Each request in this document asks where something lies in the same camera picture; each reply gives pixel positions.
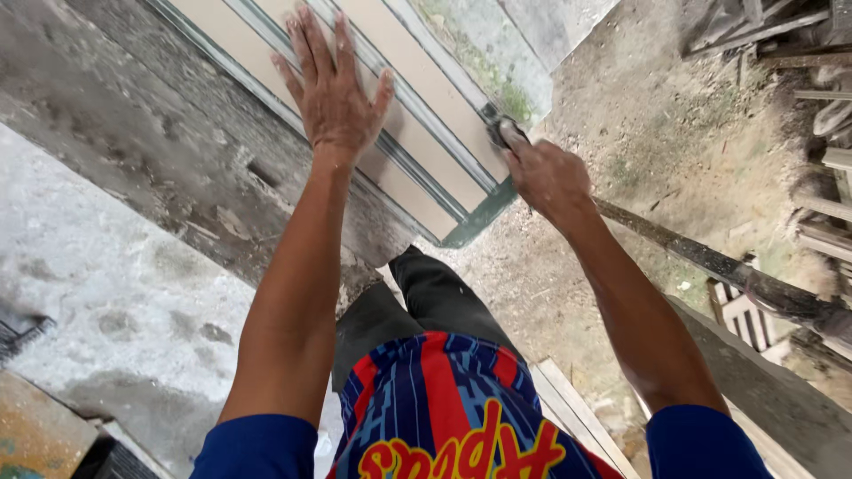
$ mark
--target blue sleeve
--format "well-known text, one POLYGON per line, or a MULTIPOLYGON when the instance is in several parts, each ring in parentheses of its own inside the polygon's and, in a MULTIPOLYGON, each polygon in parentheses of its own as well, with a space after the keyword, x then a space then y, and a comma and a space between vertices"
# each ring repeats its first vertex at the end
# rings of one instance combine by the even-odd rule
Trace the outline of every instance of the blue sleeve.
POLYGON ((664 407, 646 437, 655 479, 772 479, 746 433, 715 409, 664 407))
POLYGON ((190 479, 313 478, 317 431, 306 420, 281 414, 231 419, 204 439, 190 479))

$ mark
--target forearm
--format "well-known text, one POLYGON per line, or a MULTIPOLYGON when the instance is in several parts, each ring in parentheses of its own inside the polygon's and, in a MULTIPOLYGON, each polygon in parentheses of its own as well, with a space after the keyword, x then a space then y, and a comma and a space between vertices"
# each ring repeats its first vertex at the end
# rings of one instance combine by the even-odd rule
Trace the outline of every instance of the forearm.
POLYGON ((652 411, 698 404, 729 414, 681 319, 621 248, 594 203, 578 200, 554 224, 591 283, 625 375, 652 411))
MULTIPOLYGON (((323 154, 317 152, 315 165, 334 163, 323 154)), ((246 317, 220 422, 281 413, 318 424, 316 398, 325 394, 334 356, 349 175, 321 166, 311 172, 246 317)))

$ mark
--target red and blue shirt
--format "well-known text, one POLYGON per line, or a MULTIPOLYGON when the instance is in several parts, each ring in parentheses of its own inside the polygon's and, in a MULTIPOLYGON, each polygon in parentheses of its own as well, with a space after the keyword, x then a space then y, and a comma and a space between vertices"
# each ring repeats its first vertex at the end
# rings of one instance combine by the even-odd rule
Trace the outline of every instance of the red and blue shirt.
MULTIPOLYGON (((336 479, 615 478, 620 474, 541 414, 523 360, 495 343, 425 332, 365 356, 340 394, 336 479)), ((316 430, 282 415, 217 425, 195 477, 312 477, 316 430)), ((655 477, 771 476, 731 418, 675 406, 648 426, 655 477)))

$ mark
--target leg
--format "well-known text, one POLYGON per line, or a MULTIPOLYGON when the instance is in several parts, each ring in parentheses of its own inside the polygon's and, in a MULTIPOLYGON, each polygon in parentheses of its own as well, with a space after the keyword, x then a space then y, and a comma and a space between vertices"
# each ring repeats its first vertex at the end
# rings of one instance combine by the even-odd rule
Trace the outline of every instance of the leg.
POLYGON ((487 339, 521 354, 486 305, 449 266, 414 246, 390 262, 408 313, 427 331, 445 331, 487 339))
POLYGON ((370 286, 337 322, 331 390, 340 392, 355 363, 376 347, 421 332, 423 327, 400 306, 388 285, 370 286))

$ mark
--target person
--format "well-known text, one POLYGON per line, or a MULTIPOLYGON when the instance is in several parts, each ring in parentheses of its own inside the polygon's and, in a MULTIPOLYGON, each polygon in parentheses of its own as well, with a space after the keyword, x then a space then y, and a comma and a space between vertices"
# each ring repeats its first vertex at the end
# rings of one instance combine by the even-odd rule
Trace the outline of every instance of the person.
MULTIPOLYGON (((273 62, 296 100, 314 162, 245 321, 237 371, 193 477, 311 477, 332 375, 345 433, 329 477, 618 477, 543 419, 521 354, 474 292, 409 248, 390 263, 407 311, 384 283, 335 322, 349 180, 394 96, 390 72, 369 101, 347 21, 336 59, 305 8, 286 21, 303 81, 273 62)), ((577 156, 504 131, 520 196, 577 254, 625 376, 653 417, 653 474, 769 478, 679 317, 596 212, 577 156)))

